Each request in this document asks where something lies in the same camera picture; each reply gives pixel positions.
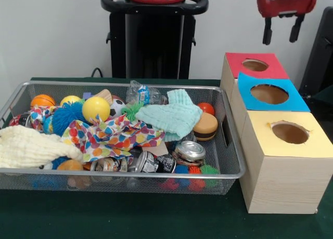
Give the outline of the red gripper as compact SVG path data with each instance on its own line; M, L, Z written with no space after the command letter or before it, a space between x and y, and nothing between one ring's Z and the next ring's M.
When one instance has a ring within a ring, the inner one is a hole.
M258 11L265 18L263 44L269 45L272 37L272 18L297 16L290 33L289 41L294 43L298 40L301 24L305 14L310 13L317 0L257 0Z

